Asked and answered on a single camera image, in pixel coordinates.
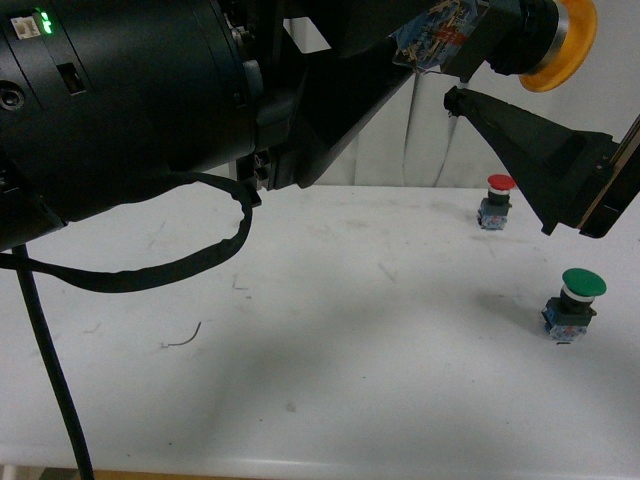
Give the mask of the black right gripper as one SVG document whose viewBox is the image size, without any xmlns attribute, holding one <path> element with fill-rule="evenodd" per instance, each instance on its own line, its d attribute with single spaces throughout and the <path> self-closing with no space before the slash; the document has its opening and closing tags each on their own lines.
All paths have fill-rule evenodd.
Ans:
<svg viewBox="0 0 640 480">
<path fill-rule="evenodd" d="M 451 88 L 444 107 L 493 149 L 547 235 L 563 224 L 602 238 L 639 193 L 639 118 L 619 145 L 469 89 Z"/>
</svg>

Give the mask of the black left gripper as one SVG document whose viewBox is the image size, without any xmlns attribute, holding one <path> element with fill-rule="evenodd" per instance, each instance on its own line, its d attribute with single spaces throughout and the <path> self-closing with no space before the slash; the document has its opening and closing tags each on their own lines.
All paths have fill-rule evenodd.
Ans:
<svg viewBox="0 0 640 480">
<path fill-rule="evenodd" d="M 412 75 L 393 63 L 391 34 L 433 1 L 222 1 L 242 61 L 254 146 L 232 178 L 252 206 L 258 191 L 313 185 Z M 285 28 L 307 17 L 330 48 L 300 51 Z"/>
</svg>

